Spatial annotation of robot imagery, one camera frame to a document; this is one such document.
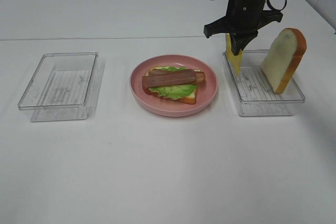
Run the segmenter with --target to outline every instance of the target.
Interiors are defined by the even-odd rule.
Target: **bread slice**
[[[165,69],[165,68],[168,68],[168,66],[155,66],[155,67],[152,67],[151,69],[149,70],[152,70],[152,69]],[[188,103],[188,104],[195,104],[196,103],[196,95],[197,95],[197,89],[195,89],[195,91],[193,91],[190,95],[186,96],[186,97],[183,97],[183,98],[179,98],[177,100],[174,100],[174,101],[178,101],[178,102],[183,102],[183,103]],[[150,94],[150,95],[153,95],[155,97],[159,97],[159,98],[162,98],[162,99],[166,99],[166,100],[172,100],[171,98],[164,98],[163,96],[159,96],[159,93],[157,92],[152,92],[150,91],[149,89],[145,89],[143,87],[143,90],[146,94]]]
[[[295,28],[285,28],[273,41],[268,55],[261,64],[261,69],[274,93],[283,93],[306,48],[305,37]]]

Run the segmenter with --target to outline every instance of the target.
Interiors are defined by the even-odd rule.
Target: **white tabletop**
[[[228,0],[0,0],[0,39],[144,38],[204,36],[203,27],[225,15]],[[281,7],[284,0],[271,0]],[[281,23],[304,34],[334,29],[305,1],[288,0]]]
[[[221,37],[0,42],[1,223],[335,223],[335,41],[306,37],[295,76],[306,103],[272,118],[237,115]],[[41,56],[76,51],[106,60],[96,114],[30,123],[17,102]],[[162,54],[213,68],[209,107],[166,118],[136,103],[131,71]]]

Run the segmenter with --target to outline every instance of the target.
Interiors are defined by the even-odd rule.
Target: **bread crust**
[[[300,63],[300,61],[303,57],[303,54],[306,52],[306,49],[307,49],[306,39],[305,39],[304,35],[302,34],[302,32],[300,30],[298,30],[296,28],[285,28],[284,30],[286,30],[286,29],[291,30],[295,34],[296,39],[297,39],[297,49],[292,56],[292,60],[291,60],[290,64],[288,65],[288,68],[287,68],[284,76],[282,77],[278,88],[274,91],[274,93],[276,93],[276,94],[281,94],[281,93],[284,92],[288,82],[290,81],[294,72],[296,71],[297,67],[299,66],[299,63]]]

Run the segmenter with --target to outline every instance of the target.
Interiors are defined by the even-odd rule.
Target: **yellow cheese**
[[[243,56],[243,51],[240,50],[238,55],[234,55],[233,52],[232,52],[230,34],[226,34],[225,38],[226,38],[226,57],[232,63],[232,65],[235,69],[236,75],[239,75],[240,64],[242,62],[241,58]]]

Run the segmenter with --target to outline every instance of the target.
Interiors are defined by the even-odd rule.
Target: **lettuce leaf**
[[[162,86],[156,88],[149,88],[150,91],[159,93],[159,96],[177,100],[183,97],[187,97],[197,88],[195,84],[182,84],[173,86]]]
[[[180,67],[180,68],[177,68],[177,67],[166,67],[166,68],[161,68],[161,70],[167,70],[167,71],[180,71],[180,70],[184,70],[184,69],[187,69],[186,67]]]

